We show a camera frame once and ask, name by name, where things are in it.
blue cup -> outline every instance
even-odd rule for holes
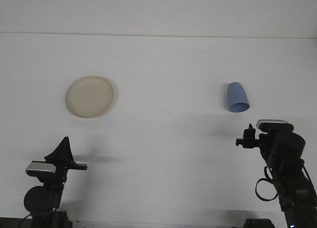
[[[227,99],[230,112],[240,113],[250,107],[247,95],[239,82],[232,82],[228,85]]]

white wall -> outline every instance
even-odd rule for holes
[[[317,0],[0,0],[0,32],[317,38]]]
[[[77,162],[61,209],[72,220],[238,226],[271,218],[278,201],[256,198],[258,149],[235,146],[249,123],[287,120],[307,141],[317,183],[317,41],[0,34],[0,214],[23,217],[39,184],[24,170],[70,136]],[[67,88],[85,75],[113,80],[107,114],[82,119],[66,108]],[[240,81],[251,107],[225,108]],[[273,189],[261,189],[273,196]]]

cable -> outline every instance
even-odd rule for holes
[[[308,178],[308,181],[309,181],[311,184],[313,184],[313,182],[312,182],[312,180],[311,180],[311,177],[309,177],[309,174],[308,174],[308,172],[307,172],[307,170],[306,170],[306,168],[305,168],[304,165],[303,165],[303,169],[304,169],[305,174],[306,174],[306,176],[307,176],[307,178]]]
[[[257,181],[256,189],[255,189],[255,190],[256,190],[256,196],[257,196],[260,200],[262,200],[262,201],[264,201],[264,202],[273,201],[274,199],[276,199],[276,198],[278,197],[278,193],[276,193],[276,195],[274,196],[274,198],[271,198],[271,199],[263,198],[263,197],[261,197],[261,196],[259,195],[259,193],[258,193],[258,184],[259,184],[259,182],[265,181],[265,182],[268,182],[268,183],[270,183],[270,184],[273,184],[273,180],[268,176],[267,166],[264,167],[264,174],[265,174],[265,178],[259,179],[259,180]]]
[[[27,219],[29,216],[31,216],[31,214],[30,214],[30,215],[27,215],[25,218],[23,218],[23,219],[21,220],[21,222],[20,222],[18,228],[21,228],[22,223],[23,223],[24,220]]]

white table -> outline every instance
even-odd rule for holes
[[[317,40],[0,34],[0,62],[2,216],[26,214],[24,195],[40,183],[24,170],[64,136],[89,166],[68,173],[61,209],[71,220],[238,226],[257,217],[285,226],[278,201],[254,194],[259,150],[235,146],[261,118],[295,126],[317,184]],[[86,75],[116,87],[99,118],[78,118],[64,103]],[[246,112],[225,108],[233,81],[247,92]]]

